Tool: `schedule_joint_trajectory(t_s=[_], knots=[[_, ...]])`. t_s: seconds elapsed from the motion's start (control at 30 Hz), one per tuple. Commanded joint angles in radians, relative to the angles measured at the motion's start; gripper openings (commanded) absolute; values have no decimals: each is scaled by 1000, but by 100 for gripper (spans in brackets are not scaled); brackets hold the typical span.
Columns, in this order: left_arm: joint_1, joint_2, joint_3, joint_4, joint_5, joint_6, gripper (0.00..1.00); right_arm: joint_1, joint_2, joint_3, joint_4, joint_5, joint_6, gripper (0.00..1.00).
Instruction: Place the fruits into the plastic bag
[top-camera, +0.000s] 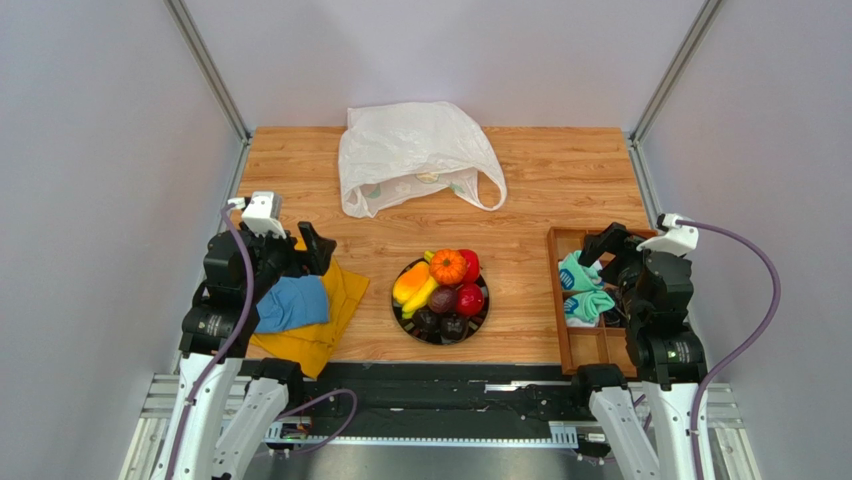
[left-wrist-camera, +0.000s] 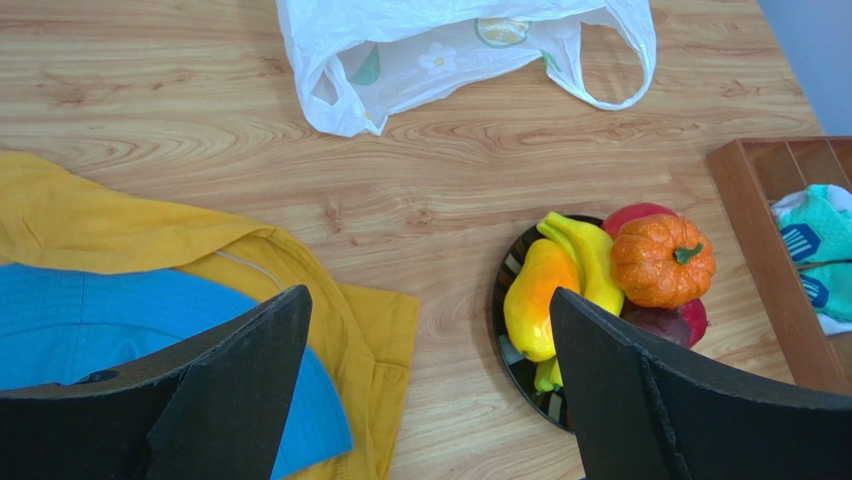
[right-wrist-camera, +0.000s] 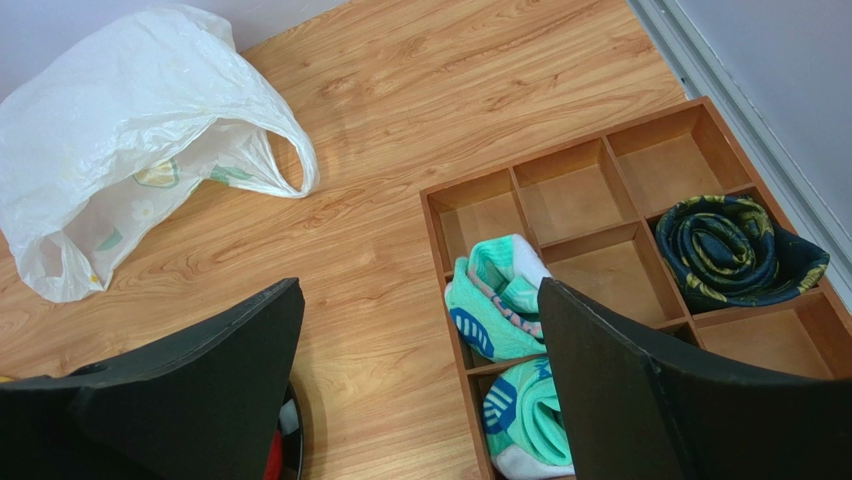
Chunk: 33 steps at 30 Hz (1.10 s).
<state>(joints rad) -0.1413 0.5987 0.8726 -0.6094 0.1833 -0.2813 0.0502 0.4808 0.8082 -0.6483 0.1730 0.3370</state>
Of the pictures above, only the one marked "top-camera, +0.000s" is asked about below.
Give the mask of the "white plastic bag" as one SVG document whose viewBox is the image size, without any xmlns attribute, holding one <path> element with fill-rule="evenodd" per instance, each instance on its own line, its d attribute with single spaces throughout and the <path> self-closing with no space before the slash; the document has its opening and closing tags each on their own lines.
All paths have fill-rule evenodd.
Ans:
<svg viewBox="0 0 852 480">
<path fill-rule="evenodd" d="M 353 218 L 445 189 L 488 212 L 508 197 L 483 128 L 445 101 L 349 108 L 338 174 L 342 210 Z"/>
</svg>

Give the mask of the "orange toy pumpkin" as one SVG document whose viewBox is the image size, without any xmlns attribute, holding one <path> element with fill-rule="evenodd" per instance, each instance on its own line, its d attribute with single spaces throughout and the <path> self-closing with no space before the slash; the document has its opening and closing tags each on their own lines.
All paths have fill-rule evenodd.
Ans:
<svg viewBox="0 0 852 480">
<path fill-rule="evenodd" d="M 430 260 L 430 275 L 439 285 L 460 284 L 467 271 L 467 259 L 458 250 L 438 250 Z"/>
</svg>

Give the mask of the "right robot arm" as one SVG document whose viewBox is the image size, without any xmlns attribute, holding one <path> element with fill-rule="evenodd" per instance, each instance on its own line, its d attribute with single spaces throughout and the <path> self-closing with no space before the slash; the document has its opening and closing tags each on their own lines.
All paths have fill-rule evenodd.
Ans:
<svg viewBox="0 0 852 480">
<path fill-rule="evenodd" d="M 625 309 L 626 350 L 636 367 L 655 433 L 647 436 L 628 382 L 614 364 L 578 368 L 574 377 L 626 479 L 712 479 L 708 413 L 700 389 L 708 373 L 698 336 L 686 322 L 694 293 L 695 230 L 670 224 L 644 238 L 619 223 L 583 241 L 580 264 L 603 255 L 603 280 Z"/>
</svg>

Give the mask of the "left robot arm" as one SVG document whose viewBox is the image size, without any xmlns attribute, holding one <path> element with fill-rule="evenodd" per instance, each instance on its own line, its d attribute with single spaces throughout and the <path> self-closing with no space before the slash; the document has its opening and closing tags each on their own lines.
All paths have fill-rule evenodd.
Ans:
<svg viewBox="0 0 852 480">
<path fill-rule="evenodd" d="M 336 241 L 309 222 L 298 227 L 300 240 L 240 223 L 208 241 L 205 278 L 182 321 L 176 401 L 152 478 L 242 478 L 275 418 L 303 400 L 311 372 L 299 362 L 267 358 L 251 372 L 232 424 L 222 425 L 260 320 L 259 301 L 283 278 L 320 276 L 332 264 Z"/>
</svg>

